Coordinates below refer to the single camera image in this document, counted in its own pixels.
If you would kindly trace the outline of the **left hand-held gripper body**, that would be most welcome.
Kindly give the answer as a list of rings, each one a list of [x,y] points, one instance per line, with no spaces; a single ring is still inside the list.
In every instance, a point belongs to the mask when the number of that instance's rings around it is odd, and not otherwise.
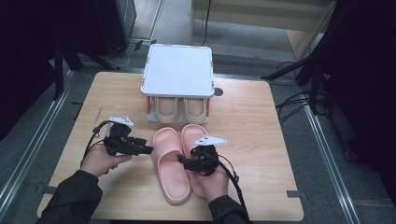
[[[134,138],[129,135],[134,123],[128,117],[110,117],[106,125],[104,143],[107,153],[115,156],[117,153],[124,155],[137,155],[139,146],[134,144]]]

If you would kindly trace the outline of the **person's right hand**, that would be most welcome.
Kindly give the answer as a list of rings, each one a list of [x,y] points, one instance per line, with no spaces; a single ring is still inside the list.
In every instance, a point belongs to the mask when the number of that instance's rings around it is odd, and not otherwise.
[[[218,167],[212,175],[205,176],[191,172],[191,185],[198,197],[205,198],[208,203],[228,194],[229,177]]]

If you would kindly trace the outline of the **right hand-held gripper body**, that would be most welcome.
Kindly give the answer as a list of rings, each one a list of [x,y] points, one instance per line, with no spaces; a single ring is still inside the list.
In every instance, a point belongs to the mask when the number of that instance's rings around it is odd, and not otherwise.
[[[216,150],[216,145],[225,144],[227,142],[224,138],[218,138],[210,135],[205,135],[194,141],[196,147],[200,148],[200,155],[191,157],[195,160],[194,172],[202,175],[212,175],[219,166],[219,154]]]

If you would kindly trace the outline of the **cream perforated clog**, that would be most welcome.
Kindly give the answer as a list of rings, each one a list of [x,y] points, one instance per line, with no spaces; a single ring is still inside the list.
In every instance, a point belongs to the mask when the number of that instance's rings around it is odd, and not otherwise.
[[[205,123],[206,112],[207,100],[205,98],[186,98],[183,100],[184,119],[188,123]]]
[[[155,117],[160,123],[173,123],[178,119],[178,99],[158,97],[156,99]]]

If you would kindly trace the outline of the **light wooden cabinet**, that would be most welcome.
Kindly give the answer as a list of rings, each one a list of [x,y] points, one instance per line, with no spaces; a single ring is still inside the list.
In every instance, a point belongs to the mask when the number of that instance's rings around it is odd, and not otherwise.
[[[283,29],[301,60],[326,31],[335,6],[335,0],[191,0],[191,29],[205,18],[201,11],[209,11],[210,21]]]

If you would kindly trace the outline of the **person's left hand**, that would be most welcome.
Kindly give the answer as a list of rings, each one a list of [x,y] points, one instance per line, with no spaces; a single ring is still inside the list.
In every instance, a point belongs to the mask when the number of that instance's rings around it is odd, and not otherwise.
[[[97,144],[93,146],[80,165],[80,170],[96,177],[106,174],[109,170],[117,168],[121,163],[130,161],[130,155],[111,156],[106,151],[106,146]]]

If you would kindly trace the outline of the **white two-tier shoe rack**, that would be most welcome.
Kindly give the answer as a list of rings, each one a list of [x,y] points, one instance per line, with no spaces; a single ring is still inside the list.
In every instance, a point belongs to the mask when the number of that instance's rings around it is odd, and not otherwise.
[[[212,50],[208,47],[181,45],[150,46],[141,92],[147,97],[147,119],[151,122],[159,122],[155,117],[158,97],[178,99],[176,123],[188,123],[183,114],[184,99],[205,98],[205,122],[208,122],[210,98],[215,93]]]

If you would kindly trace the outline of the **black metal stand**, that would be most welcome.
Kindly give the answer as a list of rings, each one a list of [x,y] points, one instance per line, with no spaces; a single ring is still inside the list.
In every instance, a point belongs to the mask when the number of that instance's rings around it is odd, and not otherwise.
[[[73,71],[82,69],[82,62],[78,55],[82,53],[94,62],[102,65],[105,69],[119,70],[118,65],[111,65],[109,62],[100,58],[98,55],[83,48],[73,41],[60,41],[54,47],[54,76],[55,76],[55,94],[53,99],[58,100],[64,92],[64,66],[63,61],[69,65]]]
[[[261,76],[264,80],[275,80],[279,77],[286,75],[292,71],[300,69],[299,74],[296,78],[298,86],[305,85],[308,81],[311,81],[311,88],[309,93],[308,105],[311,111],[318,115],[318,88],[320,78],[324,74],[326,62],[330,57],[330,51],[325,48],[316,47],[308,56],[304,57],[300,61],[293,63],[292,65],[283,68],[272,75]]]

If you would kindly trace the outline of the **pink slide slipper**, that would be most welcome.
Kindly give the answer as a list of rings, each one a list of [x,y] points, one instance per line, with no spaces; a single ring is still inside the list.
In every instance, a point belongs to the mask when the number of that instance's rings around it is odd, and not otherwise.
[[[191,195],[191,184],[177,158],[184,155],[177,131],[161,128],[154,134],[152,144],[151,158],[165,200],[172,205],[184,203]]]
[[[191,151],[197,147],[196,140],[207,135],[204,127],[197,124],[189,124],[181,131],[181,144],[184,155],[188,159],[192,159]],[[216,184],[214,175],[205,176],[195,171],[188,171],[188,177],[192,186],[193,192],[201,198],[206,198],[209,202],[222,195],[221,190],[212,189]]]

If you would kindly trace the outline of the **metal floor rail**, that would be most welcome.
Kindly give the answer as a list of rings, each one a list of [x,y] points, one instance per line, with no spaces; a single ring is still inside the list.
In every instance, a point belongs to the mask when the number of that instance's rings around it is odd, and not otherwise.
[[[308,106],[304,109],[304,111],[310,123],[313,134],[316,138],[321,156],[324,160],[330,180],[332,181],[332,186],[337,196],[337,200],[344,213],[346,223],[361,224],[361,220],[349,194],[347,185],[343,177],[341,176],[341,173],[332,155],[331,148],[328,144],[324,132],[322,131],[321,125],[319,124],[318,117],[311,111]]]
[[[13,201],[23,179],[26,177],[26,174],[36,157],[36,154],[41,148],[53,122],[56,120],[61,108],[63,107],[64,101],[70,92],[70,85],[73,83],[76,75],[77,73],[71,70],[69,70],[65,75],[64,92],[50,104],[45,117],[41,120],[38,129],[21,155],[21,158],[10,175],[10,178],[0,190],[0,221],[6,215],[11,202]]]

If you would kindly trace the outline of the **grey tape strip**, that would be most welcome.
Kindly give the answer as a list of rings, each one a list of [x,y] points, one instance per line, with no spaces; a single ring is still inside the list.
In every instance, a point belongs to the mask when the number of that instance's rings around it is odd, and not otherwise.
[[[35,189],[35,193],[53,195],[56,189],[57,189],[56,187],[52,187],[52,186],[37,186]]]
[[[301,200],[307,200],[307,195],[304,192],[300,192],[299,190],[287,190],[288,198],[299,198]]]

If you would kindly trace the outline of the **dark cabinet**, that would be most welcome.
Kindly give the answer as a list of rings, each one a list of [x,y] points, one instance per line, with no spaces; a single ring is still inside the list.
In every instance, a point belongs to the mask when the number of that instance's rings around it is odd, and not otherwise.
[[[99,16],[99,43],[102,55],[110,56],[126,49],[134,29],[134,0],[94,0]]]

